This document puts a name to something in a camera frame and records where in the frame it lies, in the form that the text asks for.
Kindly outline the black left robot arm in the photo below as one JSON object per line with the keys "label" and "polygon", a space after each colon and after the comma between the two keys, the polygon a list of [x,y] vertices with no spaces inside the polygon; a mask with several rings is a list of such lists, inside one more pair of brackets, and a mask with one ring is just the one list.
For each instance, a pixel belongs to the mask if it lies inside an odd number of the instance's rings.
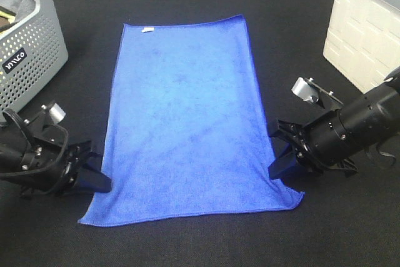
{"label": "black left robot arm", "polygon": [[22,119],[12,109],[2,113],[1,180],[20,186],[20,196],[108,193],[112,181],[89,164],[100,155],[92,143],[72,143],[68,131],[42,110]]}

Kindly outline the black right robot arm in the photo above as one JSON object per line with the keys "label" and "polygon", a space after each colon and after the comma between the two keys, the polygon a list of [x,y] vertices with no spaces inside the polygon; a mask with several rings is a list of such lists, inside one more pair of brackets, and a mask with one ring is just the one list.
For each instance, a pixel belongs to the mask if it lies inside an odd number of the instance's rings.
{"label": "black right robot arm", "polygon": [[287,144],[268,167],[271,179],[330,170],[352,176],[358,169],[351,156],[364,151],[373,159],[370,146],[396,163],[395,155],[381,151],[381,146],[399,135],[399,70],[349,104],[311,78],[298,78],[291,91],[325,112],[305,125],[276,120],[268,126],[269,137]]}

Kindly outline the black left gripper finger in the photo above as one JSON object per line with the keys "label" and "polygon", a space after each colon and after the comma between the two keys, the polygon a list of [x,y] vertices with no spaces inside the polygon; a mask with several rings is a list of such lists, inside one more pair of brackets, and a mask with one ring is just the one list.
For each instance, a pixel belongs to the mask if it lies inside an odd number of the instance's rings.
{"label": "black left gripper finger", "polygon": [[86,162],[91,158],[102,158],[102,154],[98,153],[91,141],[85,141],[81,145],[81,161]]}
{"label": "black left gripper finger", "polygon": [[76,167],[77,173],[74,180],[76,193],[109,193],[111,191],[111,179],[99,169],[81,159],[77,160]]}

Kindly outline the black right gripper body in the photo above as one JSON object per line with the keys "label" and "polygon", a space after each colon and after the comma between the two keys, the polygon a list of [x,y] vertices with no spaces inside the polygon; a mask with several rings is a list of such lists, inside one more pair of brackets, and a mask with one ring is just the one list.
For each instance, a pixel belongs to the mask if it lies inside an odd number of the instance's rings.
{"label": "black right gripper body", "polygon": [[329,111],[314,121],[301,125],[289,123],[287,145],[296,156],[296,167],[290,176],[342,171],[352,176],[358,169],[350,157],[358,151],[339,119],[339,111]]}

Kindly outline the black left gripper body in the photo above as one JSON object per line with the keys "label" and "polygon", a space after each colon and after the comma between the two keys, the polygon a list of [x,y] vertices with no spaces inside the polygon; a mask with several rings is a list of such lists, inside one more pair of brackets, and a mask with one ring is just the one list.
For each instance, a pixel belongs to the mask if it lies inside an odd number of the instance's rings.
{"label": "black left gripper body", "polygon": [[12,109],[2,114],[6,120],[2,123],[2,180],[19,185],[23,198],[27,191],[61,194],[71,189],[84,141],[71,140],[68,131],[43,110],[31,119],[22,119]]}

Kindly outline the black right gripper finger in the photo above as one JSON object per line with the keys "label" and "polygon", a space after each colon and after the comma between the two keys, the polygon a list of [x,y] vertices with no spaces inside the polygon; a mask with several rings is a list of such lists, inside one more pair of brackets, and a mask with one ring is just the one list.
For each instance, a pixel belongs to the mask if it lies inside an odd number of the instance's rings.
{"label": "black right gripper finger", "polygon": [[288,142],[288,126],[289,123],[276,119],[268,124],[268,136],[270,138],[279,138],[282,141]]}
{"label": "black right gripper finger", "polygon": [[285,178],[294,172],[295,167],[296,156],[293,147],[289,144],[269,166],[269,177],[271,179]]}

